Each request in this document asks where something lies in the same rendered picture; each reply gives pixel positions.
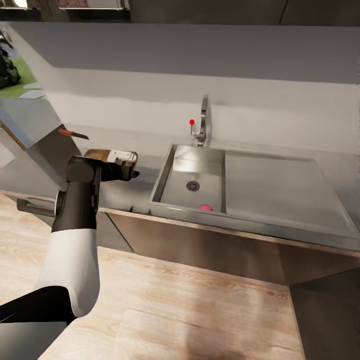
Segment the cutting board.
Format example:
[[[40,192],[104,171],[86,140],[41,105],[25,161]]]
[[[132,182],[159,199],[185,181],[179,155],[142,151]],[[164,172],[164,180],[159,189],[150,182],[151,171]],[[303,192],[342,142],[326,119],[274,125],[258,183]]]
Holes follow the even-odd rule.
[[[102,162],[105,163],[110,163],[107,161],[110,152],[111,150],[109,149],[89,149],[83,157],[93,158],[95,160],[101,160]],[[126,163],[126,161],[119,160],[119,165],[124,166],[125,164],[131,168],[133,168],[134,166],[134,162]]]

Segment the parer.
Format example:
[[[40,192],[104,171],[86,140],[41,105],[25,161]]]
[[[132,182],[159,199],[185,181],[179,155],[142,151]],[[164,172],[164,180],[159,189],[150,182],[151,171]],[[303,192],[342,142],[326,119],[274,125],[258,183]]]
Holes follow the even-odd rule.
[[[68,131],[68,130],[64,130],[64,129],[59,129],[58,131],[59,131],[60,133],[65,133],[65,134],[69,134],[69,135],[75,135],[75,136],[87,138],[86,135],[79,134],[79,133],[72,132],[72,131]]]

